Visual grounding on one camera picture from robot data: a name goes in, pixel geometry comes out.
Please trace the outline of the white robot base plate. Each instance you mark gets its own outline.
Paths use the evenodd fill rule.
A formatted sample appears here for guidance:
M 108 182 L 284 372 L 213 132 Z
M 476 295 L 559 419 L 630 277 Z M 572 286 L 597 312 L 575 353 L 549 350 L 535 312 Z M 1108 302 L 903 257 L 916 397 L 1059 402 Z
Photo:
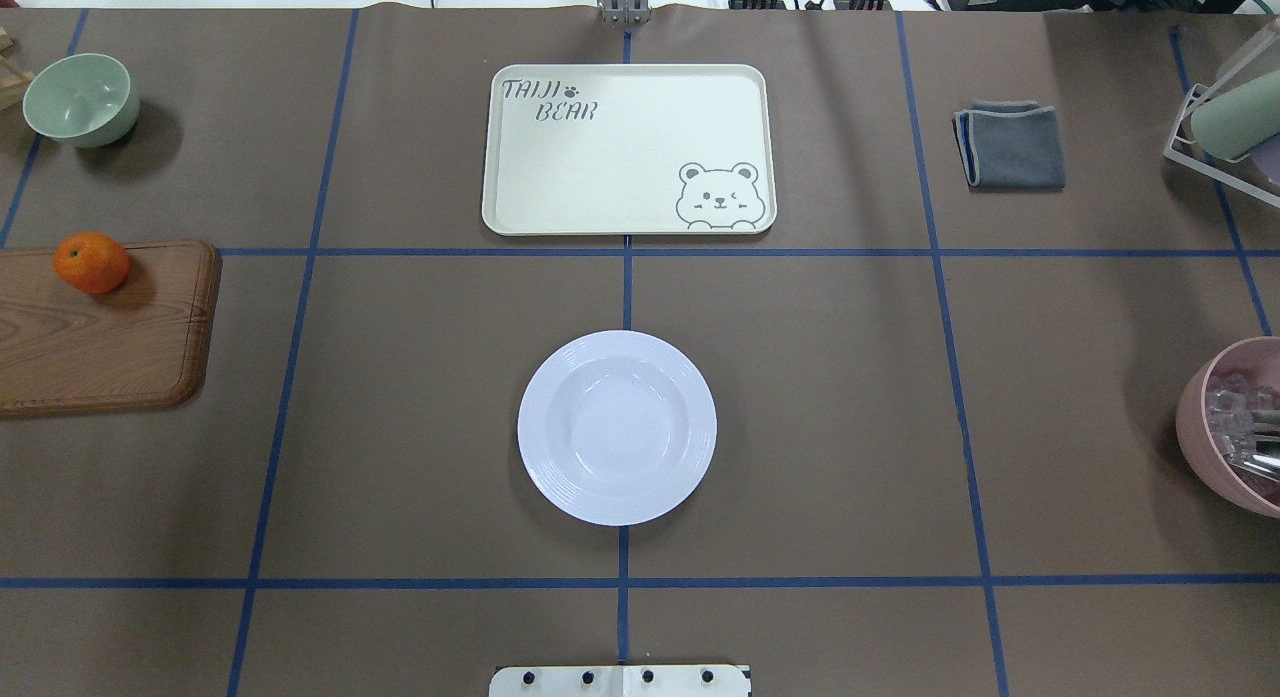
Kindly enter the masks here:
M 732 664 L 511 666 L 489 696 L 751 696 L 750 668 Z

